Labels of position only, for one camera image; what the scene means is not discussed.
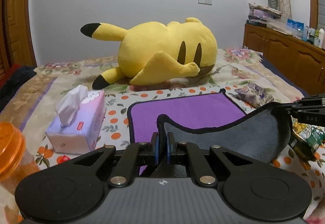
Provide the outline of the blue white box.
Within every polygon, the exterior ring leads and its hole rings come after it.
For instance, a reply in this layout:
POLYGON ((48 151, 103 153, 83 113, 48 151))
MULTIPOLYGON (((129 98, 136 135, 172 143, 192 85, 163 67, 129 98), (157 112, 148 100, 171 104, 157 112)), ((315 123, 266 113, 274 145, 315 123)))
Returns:
POLYGON ((288 30, 291 31, 294 36, 302 37, 303 30, 305 28, 304 23, 288 18, 286 25, 288 27, 288 30))

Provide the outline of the orange plastic cup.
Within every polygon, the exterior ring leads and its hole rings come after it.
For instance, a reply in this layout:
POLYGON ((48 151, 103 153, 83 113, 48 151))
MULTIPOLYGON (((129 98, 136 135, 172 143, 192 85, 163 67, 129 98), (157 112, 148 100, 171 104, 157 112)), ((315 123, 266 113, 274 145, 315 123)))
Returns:
POLYGON ((22 132, 9 122, 1 122, 1 186, 14 193, 25 177, 39 171, 34 156, 26 148, 22 132))

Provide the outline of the pink tissue box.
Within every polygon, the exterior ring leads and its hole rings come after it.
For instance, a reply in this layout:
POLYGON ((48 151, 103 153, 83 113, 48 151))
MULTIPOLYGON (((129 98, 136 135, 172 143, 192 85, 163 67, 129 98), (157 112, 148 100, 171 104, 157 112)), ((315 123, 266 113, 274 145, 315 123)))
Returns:
POLYGON ((46 130, 54 151, 82 155, 96 147, 106 112, 103 90, 78 85, 56 105, 56 117, 46 130))

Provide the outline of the brown wooden door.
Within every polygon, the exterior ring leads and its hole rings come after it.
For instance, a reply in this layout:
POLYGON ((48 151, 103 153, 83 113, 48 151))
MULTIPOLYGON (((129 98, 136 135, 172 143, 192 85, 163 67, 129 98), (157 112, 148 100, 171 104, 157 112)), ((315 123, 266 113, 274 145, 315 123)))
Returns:
POLYGON ((37 66, 31 40, 29 1, 2 0, 2 18, 9 63, 37 66))

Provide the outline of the yellow Pikachu plush toy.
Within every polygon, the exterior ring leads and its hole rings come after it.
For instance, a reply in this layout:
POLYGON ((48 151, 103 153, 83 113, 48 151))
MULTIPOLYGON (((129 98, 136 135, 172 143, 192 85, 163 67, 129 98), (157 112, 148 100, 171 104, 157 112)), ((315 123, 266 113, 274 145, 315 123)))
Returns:
POLYGON ((199 19, 184 23, 146 22, 124 29, 109 23, 88 23, 83 35, 102 41, 119 42, 117 67, 102 72, 92 88, 100 90, 129 78, 136 86, 150 86, 174 78, 201 77, 217 60, 217 40, 199 19))

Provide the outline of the purple grey microfibre towel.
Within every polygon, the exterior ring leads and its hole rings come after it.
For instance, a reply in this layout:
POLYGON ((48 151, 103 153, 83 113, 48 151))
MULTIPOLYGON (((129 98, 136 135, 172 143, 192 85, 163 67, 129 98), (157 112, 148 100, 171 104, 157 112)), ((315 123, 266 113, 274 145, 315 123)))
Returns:
POLYGON ((245 114, 222 89, 215 94, 152 100, 132 104, 127 110, 131 143, 148 142, 157 132, 173 133, 175 141, 188 141, 207 150, 220 145, 269 163, 288 145, 291 117, 270 102, 245 114))

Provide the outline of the purple patterned snack packet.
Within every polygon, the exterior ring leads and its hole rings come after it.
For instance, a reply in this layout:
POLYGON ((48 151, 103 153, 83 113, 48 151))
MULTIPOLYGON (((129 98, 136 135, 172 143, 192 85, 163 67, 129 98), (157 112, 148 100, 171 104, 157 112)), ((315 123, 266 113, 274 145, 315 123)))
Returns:
POLYGON ((264 88, 254 83, 249 83, 241 88, 235 89, 235 93, 238 98, 254 108, 260 108, 261 106, 274 101, 272 95, 270 95, 264 88))

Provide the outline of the white wall switch socket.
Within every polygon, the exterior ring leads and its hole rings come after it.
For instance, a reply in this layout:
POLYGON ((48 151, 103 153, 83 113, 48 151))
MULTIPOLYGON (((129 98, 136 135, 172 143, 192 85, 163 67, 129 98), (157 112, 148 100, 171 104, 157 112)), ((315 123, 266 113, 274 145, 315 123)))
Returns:
POLYGON ((210 5, 212 6, 213 0, 198 0, 198 4, 210 5))

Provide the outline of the stack of folded papers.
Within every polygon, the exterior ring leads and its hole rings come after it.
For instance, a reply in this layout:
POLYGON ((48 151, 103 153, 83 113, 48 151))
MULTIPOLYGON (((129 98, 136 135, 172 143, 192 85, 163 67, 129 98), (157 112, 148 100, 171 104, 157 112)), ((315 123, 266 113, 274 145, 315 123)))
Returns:
POLYGON ((257 5, 256 3, 249 2, 248 19, 267 22, 270 19, 281 19, 282 12, 268 6, 257 5))

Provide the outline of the orange print white cloth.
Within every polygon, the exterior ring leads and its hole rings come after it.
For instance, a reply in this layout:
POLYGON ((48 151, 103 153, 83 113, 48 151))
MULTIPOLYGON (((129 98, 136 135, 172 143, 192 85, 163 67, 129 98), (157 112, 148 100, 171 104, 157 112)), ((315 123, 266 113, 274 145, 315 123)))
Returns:
MULTIPOLYGON (((217 93, 219 90, 220 88, 218 86, 204 85, 193 88, 163 89, 109 95, 105 99, 106 114, 101 124, 95 148, 112 144, 120 150, 125 149, 130 144, 131 138, 127 110, 133 103, 169 98, 188 98, 201 94, 217 93)), ((56 153, 50 141, 44 138, 35 155, 35 162, 40 169, 45 169, 75 157, 72 154, 56 153)), ((324 168, 320 167, 320 161, 317 160, 305 164, 298 158, 292 148, 286 147, 273 165, 300 174, 309 182, 312 188, 313 202, 308 214, 311 214, 317 206, 323 207, 321 202, 324 202, 324 168)))

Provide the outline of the wooden sideboard cabinet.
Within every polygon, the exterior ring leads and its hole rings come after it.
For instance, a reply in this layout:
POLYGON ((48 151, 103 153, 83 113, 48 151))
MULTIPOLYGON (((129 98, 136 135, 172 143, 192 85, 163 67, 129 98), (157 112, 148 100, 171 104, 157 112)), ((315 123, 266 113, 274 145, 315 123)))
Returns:
POLYGON ((324 92, 324 50, 272 29, 246 23, 243 45, 263 56, 309 95, 324 92))

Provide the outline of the green yellow snack bag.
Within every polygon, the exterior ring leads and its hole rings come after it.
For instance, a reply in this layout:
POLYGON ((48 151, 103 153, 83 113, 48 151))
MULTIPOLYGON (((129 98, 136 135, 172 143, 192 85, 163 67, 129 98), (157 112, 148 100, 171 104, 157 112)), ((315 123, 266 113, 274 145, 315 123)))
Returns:
POLYGON ((298 157, 305 161, 316 161, 316 152, 324 143, 324 127, 300 123, 292 119, 292 138, 289 145, 298 157))

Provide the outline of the grey hand fan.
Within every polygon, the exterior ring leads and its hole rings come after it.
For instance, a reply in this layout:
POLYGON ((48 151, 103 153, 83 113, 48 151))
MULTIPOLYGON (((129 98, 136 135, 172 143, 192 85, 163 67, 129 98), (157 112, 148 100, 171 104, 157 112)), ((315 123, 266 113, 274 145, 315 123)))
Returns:
POLYGON ((279 9, 279 0, 268 0, 268 6, 272 9, 279 9))

